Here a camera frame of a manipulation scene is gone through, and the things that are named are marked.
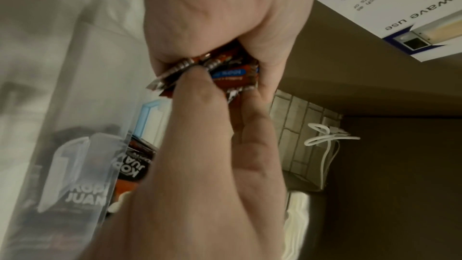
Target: gray wall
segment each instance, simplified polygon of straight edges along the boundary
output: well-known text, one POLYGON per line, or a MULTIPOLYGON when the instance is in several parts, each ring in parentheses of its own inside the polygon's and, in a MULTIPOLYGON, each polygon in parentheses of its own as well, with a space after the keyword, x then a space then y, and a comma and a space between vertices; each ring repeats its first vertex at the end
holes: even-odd
POLYGON ((316 260, 462 259, 462 120, 345 118, 316 260))

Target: blue label on packet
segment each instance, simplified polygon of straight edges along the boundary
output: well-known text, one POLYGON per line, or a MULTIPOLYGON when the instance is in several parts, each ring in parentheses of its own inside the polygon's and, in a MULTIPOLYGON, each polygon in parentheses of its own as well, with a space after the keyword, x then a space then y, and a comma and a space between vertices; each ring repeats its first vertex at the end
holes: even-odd
POLYGON ((238 77, 245 74, 245 69, 230 69, 215 73, 212 78, 238 77))

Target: transparent plastic box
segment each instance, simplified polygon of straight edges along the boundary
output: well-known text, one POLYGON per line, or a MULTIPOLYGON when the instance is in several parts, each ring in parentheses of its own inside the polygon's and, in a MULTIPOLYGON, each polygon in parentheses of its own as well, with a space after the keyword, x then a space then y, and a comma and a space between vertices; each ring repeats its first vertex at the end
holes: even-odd
POLYGON ((146 86, 145 44, 78 23, 1 260, 75 259, 104 219, 146 86))

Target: white cable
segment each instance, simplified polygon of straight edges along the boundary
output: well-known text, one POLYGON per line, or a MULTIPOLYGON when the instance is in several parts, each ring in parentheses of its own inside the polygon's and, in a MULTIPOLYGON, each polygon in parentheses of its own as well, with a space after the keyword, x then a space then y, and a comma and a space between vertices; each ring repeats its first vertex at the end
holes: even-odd
POLYGON ((320 143, 327 142, 327 149, 324 152, 324 155, 322 156, 322 161, 321 161, 321 189, 324 189, 324 181, 326 180, 329 167, 331 166, 332 161, 334 160, 335 156, 338 154, 338 151, 340 150, 339 140, 341 139, 359 140, 361 138, 356 137, 356 136, 351 136, 350 133, 346 132, 343 129, 337 128, 337 127, 327 127, 325 125, 317 124, 317 123, 308 123, 308 126, 311 129, 314 129, 317 132, 324 134, 324 135, 316 136, 316 137, 306 140, 305 141, 306 146, 318 145, 320 143), (335 141, 338 143, 338 148, 335 151, 334 155, 332 155, 332 158, 329 160, 327 165, 324 166, 326 164, 327 155, 329 154, 329 151, 331 150, 332 141, 335 141))

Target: hand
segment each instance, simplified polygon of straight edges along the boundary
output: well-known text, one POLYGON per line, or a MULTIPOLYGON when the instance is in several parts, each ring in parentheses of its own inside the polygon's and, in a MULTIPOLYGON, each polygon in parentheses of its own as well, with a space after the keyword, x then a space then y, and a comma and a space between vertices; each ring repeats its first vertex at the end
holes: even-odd
POLYGON ((157 75, 165 64, 238 38, 261 62, 259 91, 269 103, 313 0, 145 0, 145 35, 157 75))
POLYGON ((258 91, 230 112, 203 68, 179 80, 162 147, 81 259, 279 260, 285 186, 258 91))

